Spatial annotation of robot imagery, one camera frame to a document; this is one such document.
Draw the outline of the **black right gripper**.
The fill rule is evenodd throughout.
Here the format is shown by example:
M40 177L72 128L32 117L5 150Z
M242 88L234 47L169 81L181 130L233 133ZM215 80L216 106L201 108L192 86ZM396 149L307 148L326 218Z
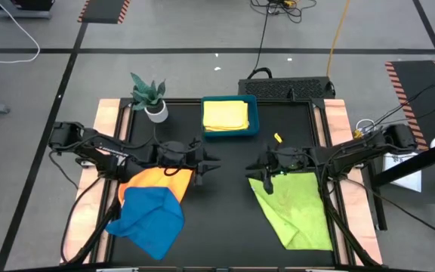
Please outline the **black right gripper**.
M287 175L291 172L301 171L313 166L313 158L302 150L294 147L269 149L265 153L264 163L257 161L245 167L246 170L258 170L246 173L247 178L263 180L264 190L267 194L273 194L272 177Z

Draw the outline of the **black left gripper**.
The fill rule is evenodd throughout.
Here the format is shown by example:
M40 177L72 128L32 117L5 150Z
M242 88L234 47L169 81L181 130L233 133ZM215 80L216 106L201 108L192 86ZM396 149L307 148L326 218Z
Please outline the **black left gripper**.
M190 182L192 185L202 185L203 174L220 168L219 165L201 164L204 161L217 162L221 159L217 156L202 151L202 142L196 138L185 146L179 141L157 141L157 163L158 167L164 168L164 176L172 177L181 170L191 170Z

